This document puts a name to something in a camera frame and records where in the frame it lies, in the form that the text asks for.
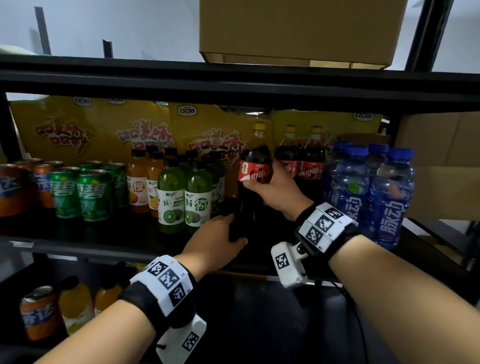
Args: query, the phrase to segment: orange can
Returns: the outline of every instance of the orange can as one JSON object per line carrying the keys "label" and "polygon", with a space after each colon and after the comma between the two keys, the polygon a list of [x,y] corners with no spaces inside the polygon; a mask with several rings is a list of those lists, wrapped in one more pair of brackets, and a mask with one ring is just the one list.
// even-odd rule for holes
{"label": "orange can", "polygon": [[30,340],[53,334],[61,325],[57,297],[52,286],[35,288],[20,301],[20,313]]}
{"label": "orange can", "polygon": [[28,180],[26,186],[26,194],[27,194],[27,202],[33,203],[38,202],[38,189],[36,187],[36,180],[33,174],[33,168],[35,164],[41,163],[42,160],[40,158],[30,158],[30,159],[20,159],[13,162],[17,168],[26,170],[28,172]]}
{"label": "orange can", "polygon": [[28,208],[27,172],[14,164],[0,164],[0,217],[13,216]]}
{"label": "orange can", "polygon": [[36,187],[38,189],[38,201],[43,207],[53,208],[52,189],[48,175],[53,170],[63,167],[63,162],[59,160],[51,160],[48,162],[37,163],[33,168]]}

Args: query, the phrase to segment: brown cardboard box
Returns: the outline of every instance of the brown cardboard box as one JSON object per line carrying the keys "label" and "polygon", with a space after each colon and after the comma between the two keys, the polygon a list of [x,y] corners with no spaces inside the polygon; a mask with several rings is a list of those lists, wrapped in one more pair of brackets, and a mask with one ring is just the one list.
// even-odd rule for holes
{"label": "brown cardboard box", "polygon": [[200,0],[207,62],[381,69],[407,0]]}
{"label": "brown cardboard box", "polygon": [[405,116],[396,146],[415,150],[407,217],[480,220],[480,112]]}

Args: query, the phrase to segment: cola bottle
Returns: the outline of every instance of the cola bottle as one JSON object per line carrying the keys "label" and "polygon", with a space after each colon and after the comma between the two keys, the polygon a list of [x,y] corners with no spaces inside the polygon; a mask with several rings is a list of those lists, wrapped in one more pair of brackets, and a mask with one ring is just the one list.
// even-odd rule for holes
{"label": "cola bottle", "polygon": [[321,126],[310,128],[310,139],[299,152],[299,169],[295,182],[300,191],[316,203],[322,196],[321,178],[325,162],[325,149],[321,143]]}
{"label": "cola bottle", "polygon": [[287,125],[285,127],[285,138],[275,150],[275,159],[282,163],[292,177],[297,175],[299,167],[299,149],[295,142],[296,132],[297,127],[295,125]]}
{"label": "cola bottle", "polygon": [[242,181],[252,180],[260,183],[270,181],[272,173],[272,160],[270,149],[265,141],[266,124],[258,121],[253,127],[253,136],[245,143],[241,153],[238,198],[240,201],[240,212],[238,219],[241,224],[255,223],[259,218],[259,211],[262,210],[262,198],[255,192],[243,187]]}

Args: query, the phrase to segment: blue bottle cap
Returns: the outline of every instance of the blue bottle cap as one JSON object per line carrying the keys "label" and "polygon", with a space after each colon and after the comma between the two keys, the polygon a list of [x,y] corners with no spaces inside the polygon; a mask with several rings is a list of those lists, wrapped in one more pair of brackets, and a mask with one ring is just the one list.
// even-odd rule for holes
{"label": "blue bottle cap", "polygon": [[342,140],[339,140],[339,141],[335,142],[335,145],[333,146],[333,149],[344,150],[346,147],[348,147],[350,145],[352,145],[352,143],[344,142]]}
{"label": "blue bottle cap", "polygon": [[366,157],[368,155],[368,148],[366,146],[348,146],[345,152],[353,157]]}
{"label": "blue bottle cap", "polygon": [[388,152],[387,144],[368,144],[368,151],[370,153],[386,153]]}
{"label": "blue bottle cap", "polygon": [[415,151],[408,148],[390,148],[387,157],[393,160],[412,160]]}

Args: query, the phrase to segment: forearm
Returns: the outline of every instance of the forearm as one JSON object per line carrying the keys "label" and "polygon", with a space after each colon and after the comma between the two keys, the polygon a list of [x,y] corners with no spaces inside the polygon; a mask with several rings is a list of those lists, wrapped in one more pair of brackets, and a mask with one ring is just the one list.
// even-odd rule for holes
{"label": "forearm", "polygon": [[480,314],[442,283],[361,235],[329,264],[402,363],[478,363]]}
{"label": "forearm", "polygon": [[145,314],[119,300],[36,363],[138,363],[154,338],[155,330]]}

